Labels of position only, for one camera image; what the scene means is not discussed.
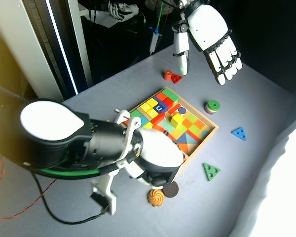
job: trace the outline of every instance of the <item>green stripe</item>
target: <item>green stripe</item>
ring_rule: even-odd
[[[56,171],[51,169],[41,169],[41,171],[48,174],[62,175],[62,176],[84,176],[84,175],[100,173],[99,169],[90,169],[90,170],[82,170],[82,171]]]

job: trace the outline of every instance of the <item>triangle with holes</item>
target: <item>triangle with holes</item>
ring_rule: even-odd
[[[240,127],[238,129],[232,131],[231,133],[243,141],[247,140],[247,136],[246,136],[246,133],[245,133],[245,130],[243,129],[243,127]]]
[[[217,167],[212,166],[208,163],[203,163],[203,166],[204,166],[208,181],[211,181],[212,179],[214,179],[215,176],[218,175],[218,173],[221,171],[221,169],[218,169]]]

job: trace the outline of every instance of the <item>white led strip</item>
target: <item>white led strip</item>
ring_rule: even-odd
[[[71,82],[72,82],[72,84],[73,84],[73,86],[74,86],[75,94],[78,95],[78,91],[77,91],[77,88],[76,88],[76,86],[75,86],[75,82],[74,82],[73,75],[71,74],[71,70],[70,70],[70,67],[69,67],[69,63],[68,63],[68,60],[67,60],[67,57],[66,57],[66,54],[65,54],[65,50],[64,50],[64,47],[63,47],[63,43],[61,42],[61,39],[60,39],[60,35],[59,35],[59,32],[58,32],[58,28],[57,28],[57,25],[56,25],[56,21],[55,21],[54,14],[53,14],[53,11],[52,11],[52,9],[51,9],[51,6],[50,6],[50,2],[49,2],[49,0],[46,0],[46,4],[47,4],[47,8],[48,8],[48,11],[49,11],[49,15],[50,15],[51,21],[52,21],[53,26],[54,26],[54,29],[55,29],[55,33],[56,33],[56,36],[57,36],[57,40],[58,40],[58,43],[59,43],[59,46],[60,46],[61,52],[62,52],[62,54],[63,54],[64,60],[65,60],[65,63],[66,63],[67,69],[68,69],[68,73],[69,73],[69,76],[70,76]]]

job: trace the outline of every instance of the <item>blue triangle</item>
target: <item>blue triangle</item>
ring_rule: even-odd
[[[186,144],[186,137],[185,137],[185,133],[178,138],[177,143],[184,143]]]
[[[195,141],[194,138],[192,138],[190,135],[188,135],[187,133],[185,135],[187,144],[198,144],[198,142]]]
[[[246,133],[245,133],[245,130],[243,129],[243,127],[240,127],[238,129],[232,131],[231,133],[243,141],[247,140],[247,136],[246,136]]]

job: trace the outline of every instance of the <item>gray table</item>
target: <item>gray table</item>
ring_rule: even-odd
[[[72,109],[94,119],[111,119],[115,108],[131,109],[169,86],[199,111],[209,99],[221,103],[221,110],[209,116],[220,128],[177,177],[180,191],[165,199],[161,207],[147,203],[149,187],[129,179],[121,171],[113,182],[117,213],[79,226],[66,226],[51,219],[42,203],[10,221],[0,222],[5,236],[97,236],[97,237],[223,237],[237,218],[260,167],[292,103],[289,93],[244,65],[232,81],[218,85],[202,53],[190,51],[190,71],[177,85],[163,80],[166,69],[178,73],[169,47],[65,102]],[[231,135],[243,126],[246,142]],[[222,171],[208,182],[202,163]],[[30,174],[7,163],[7,175],[0,185],[0,215],[19,211],[37,196]],[[40,178],[43,186],[51,179]],[[97,214],[100,209],[88,196],[90,179],[57,181],[46,194],[59,217],[75,221]]]

